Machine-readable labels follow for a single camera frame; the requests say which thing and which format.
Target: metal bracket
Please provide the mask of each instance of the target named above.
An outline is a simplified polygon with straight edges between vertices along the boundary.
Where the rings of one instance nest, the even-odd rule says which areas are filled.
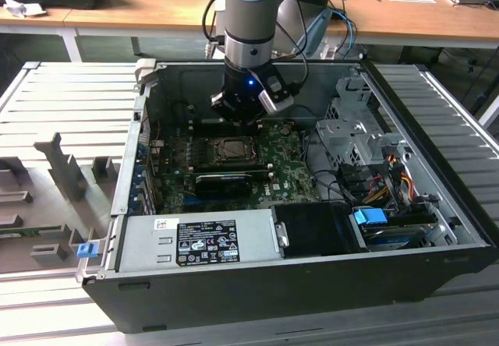
[[[135,65],[135,79],[139,85],[154,82],[159,79],[156,69],[156,59],[139,59]]]
[[[69,200],[80,200],[85,192],[78,185],[78,180],[83,175],[73,155],[69,155],[67,158],[62,153],[60,143],[61,134],[57,132],[51,140],[35,142],[34,148],[45,154],[52,167],[50,172],[52,177],[64,189]]]
[[[41,62],[26,62],[23,65],[23,69],[37,69]]]
[[[19,186],[12,169],[0,169],[0,189],[9,189]]]
[[[14,175],[27,172],[23,162],[18,157],[0,157],[0,169],[9,169]]]
[[[114,182],[118,178],[111,157],[95,157],[92,163],[92,173],[97,183]]]

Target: wooden desk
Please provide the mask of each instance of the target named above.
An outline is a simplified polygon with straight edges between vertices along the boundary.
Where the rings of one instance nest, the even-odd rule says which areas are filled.
[[[499,44],[499,11],[487,7],[436,3],[346,0],[349,18],[357,25],[356,41],[364,44],[496,48]],[[332,0],[337,8],[340,0]],[[328,35],[344,35],[344,27],[329,27]]]
[[[147,30],[201,30],[208,0],[102,0],[93,10],[74,9],[66,26]]]
[[[0,26],[64,26],[64,19],[71,9],[48,9],[48,15],[28,16],[24,19],[12,16],[6,9],[0,9]]]
[[[339,0],[332,0],[342,7]],[[347,0],[356,23],[356,42],[456,48],[496,48],[499,12],[486,7]],[[58,34],[72,61],[81,61],[78,36],[175,37],[202,39],[201,16],[208,0],[102,0],[94,10],[48,9],[48,16],[17,19],[0,13],[0,32]],[[327,40],[338,43],[345,24],[332,23]]]

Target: motherboard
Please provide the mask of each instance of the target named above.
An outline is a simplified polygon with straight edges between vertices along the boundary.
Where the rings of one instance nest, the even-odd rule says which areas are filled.
[[[162,214],[319,200],[294,122],[262,122],[251,135],[198,125],[162,138],[154,176]]]

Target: black cable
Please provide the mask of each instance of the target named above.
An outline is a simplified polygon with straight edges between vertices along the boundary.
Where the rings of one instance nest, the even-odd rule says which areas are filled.
[[[313,131],[310,133],[308,142],[306,144],[305,152],[303,153],[303,161],[305,161],[305,165],[307,165],[306,159],[307,159],[307,156],[308,156],[308,153],[309,153],[310,141],[312,140],[312,137],[313,137],[314,134],[317,134],[317,137],[319,138],[320,144],[322,145],[322,147],[326,151],[327,162],[331,166],[331,170],[328,170],[328,171],[334,171],[334,168],[333,168],[333,166],[331,164],[331,161],[330,161],[330,158],[332,158],[333,155],[331,154],[331,152],[329,151],[329,149],[326,147],[326,145],[324,145],[324,142],[322,142],[322,139],[320,138],[320,134],[317,131],[317,128],[314,128]]]
[[[303,47],[300,49],[296,47],[296,50],[298,51],[296,55],[301,55],[306,50],[306,46],[309,43],[309,34],[306,31],[306,24],[305,24],[305,18],[303,17],[302,5],[299,2],[299,0],[296,0],[296,4],[298,5],[299,17],[302,20],[303,35],[305,36],[305,44],[303,45]]]
[[[352,39],[352,46],[354,45],[354,43],[356,42],[356,38],[357,38],[357,25],[353,22],[353,20],[351,20],[348,16],[348,13],[346,12],[346,7],[345,7],[345,0],[341,0],[342,1],[342,10],[343,10],[343,14],[345,15],[345,18],[352,24],[352,27],[354,29],[353,31],[353,39]],[[329,0],[329,2],[331,3],[331,6],[334,8],[334,5],[333,5],[333,2],[331,0]],[[350,26],[347,22],[345,22],[345,25],[346,25],[346,32],[345,32],[345,36],[343,37],[342,39],[342,42],[339,44],[339,46],[337,47],[337,53],[339,53],[340,55],[342,56],[346,56],[349,51],[347,50],[347,52],[345,54],[342,54],[340,52],[340,50],[343,48],[343,45],[345,44],[347,38],[349,37],[350,35]]]
[[[213,28],[215,26],[216,19],[217,19],[217,11],[215,10],[215,12],[213,14],[213,19],[211,20],[210,37],[211,37],[211,34],[213,34]]]
[[[494,51],[494,53],[492,54],[492,56],[490,57],[490,59],[488,60],[488,62],[486,63],[486,65],[482,68],[482,70],[480,70],[480,73],[471,82],[471,84],[468,87],[468,90],[466,90],[466,92],[465,92],[464,97],[460,100],[461,103],[464,102],[464,100],[468,96],[469,92],[475,86],[476,82],[480,79],[480,77],[483,75],[483,73],[485,72],[485,70],[487,68],[489,68],[490,63],[494,60],[494,58],[496,57],[496,55],[497,55],[498,52],[499,52],[499,46],[497,46],[496,51]]]
[[[346,19],[347,19],[347,20],[348,20],[348,21],[352,24],[352,26],[353,26],[353,34],[352,34],[352,35],[353,35],[353,39],[352,39],[352,45],[349,45],[349,49],[348,49],[348,50],[346,51],[346,53],[345,53],[345,58],[346,58],[346,57],[347,57],[347,55],[349,54],[350,50],[353,48],[353,45],[354,45],[354,44],[356,43],[356,41],[357,41],[357,32],[358,32],[358,30],[357,30],[357,24],[355,24],[355,22],[349,18],[349,16],[347,15],[346,10],[344,9],[343,11],[344,11],[344,13],[345,13],[345,17],[346,17]]]
[[[285,36],[292,42],[293,46],[295,46],[295,48],[298,48],[298,45],[296,44],[295,40],[293,40],[293,37],[291,37],[289,35],[289,33],[286,31],[286,29],[284,29],[284,27],[279,23],[279,22],[276,22],[275,23],[277,25],[277,27],[282,31],[282,33],[285,34]],[[308,61],[306,60],[306,57],[305,55],[302,53],[300,53],[300,56],[302,57],[302,60],[303,60],[303,66],[305,67],[305,74],[303,75],[303,78],[302,80],[299,82],[299,87],[301,88],[306,80],[308,79],[309,77],[309,63]]]
[[[333,176],[336,176],[336,174],[337,174],[336,171],[333,171],[332,169],[320,169],[319,171],[315,171],[312,174],[312,177],[316,177],[320,173],[328,173],[329,175],[333,175]]]
[[[307,106],[304,106],[303,104],[294,104],[293,106],[291,106],[288,110],[288,115],[291,114],[291,111],[297,109],[297,108],[303,108],[304,110],[308,111],[309,114],[311,114],[316,120],[320,120],[321,118],[315,114],[310,108],[308,108]]]
[[[306,146],[303,147],[303,161],[305,162],[305,165],[308,167],[308,165],[306,164],[306,157],[308,156],[309,154],[309,147],[310,147],[310,141],[312,140],[312,135],[313,135],[313,132],[311,132],[309,134],[309,139],[306,141]]]
[[[203,28],[203,34],[204,36],[207,38],[207,40],[211,41],[211,42],[215,42],[217,39],[210,36],[210,34],[208,34],[208,31],[206,29],[206,17],[208,16],[208,12],[210,11],[210,8],[211,6],[214,4],[216,0],[210,0],[208,1],[208,4],[206,5],[206,8],[204,9],[204,12],[203,12],[203,18],[201,20],[201,26]]]
[[[337,182],[336,180],[331,181],[331,182],[329,183],[329,186],[332,186],[332,185],[333,185],[334,183],[336,183],[336,182]],[[329,187],[327,188],[327,200],[331,200],[331,189],[330,189]]]
[[[341,190],[338,190],[338,189],[335,189],[333,188],[332,186],[328,185],[327,183],[325,182],[322,182],[321,180],[319,180],[318,178],[315,178],[315,181],[317,184],[319,185],[322,185],[324,188],[327,189],[327,192],[329,192],[329,190],[332,190],[333,192],[337,193],[338,195],[340,196],[344,196],[345,194],[343,194],[343,192]]]

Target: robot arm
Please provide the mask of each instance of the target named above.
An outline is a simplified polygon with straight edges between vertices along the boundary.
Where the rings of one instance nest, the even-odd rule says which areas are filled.
[[[298,83],[287,84],[271,62],[278,8],[283,0],[225,0],[225,79],[212,107],[226,120],[251,124],[293,103]]]
[[[225,0],[224,86],[211,98],[213,109],[225,120],[244,125],[291,106],[305,79],[286,83],[271,61],[272,51],[312,55],[331,18],[327,3]],[[305,26],[308,36],[303,34]]]

